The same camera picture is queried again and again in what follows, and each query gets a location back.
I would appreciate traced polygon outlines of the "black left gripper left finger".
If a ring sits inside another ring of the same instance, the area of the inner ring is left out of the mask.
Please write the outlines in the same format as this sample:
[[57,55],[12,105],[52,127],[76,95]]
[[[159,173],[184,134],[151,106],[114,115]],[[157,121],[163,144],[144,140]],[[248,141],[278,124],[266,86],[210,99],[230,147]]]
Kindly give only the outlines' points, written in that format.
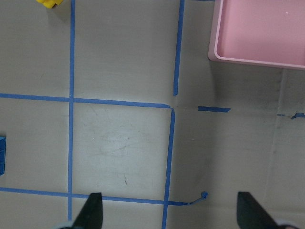
[[102,194],[91,193],[72,224],[72,229],[101,229],[103,223]]

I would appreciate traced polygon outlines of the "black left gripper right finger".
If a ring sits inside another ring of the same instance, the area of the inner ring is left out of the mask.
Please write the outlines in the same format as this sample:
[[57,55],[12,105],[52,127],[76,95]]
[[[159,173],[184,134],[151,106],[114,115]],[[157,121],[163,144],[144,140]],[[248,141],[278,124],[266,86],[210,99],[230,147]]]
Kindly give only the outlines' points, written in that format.
[[237,224],[241,229],[277,229],[278,225],[250,192],[237,195]]

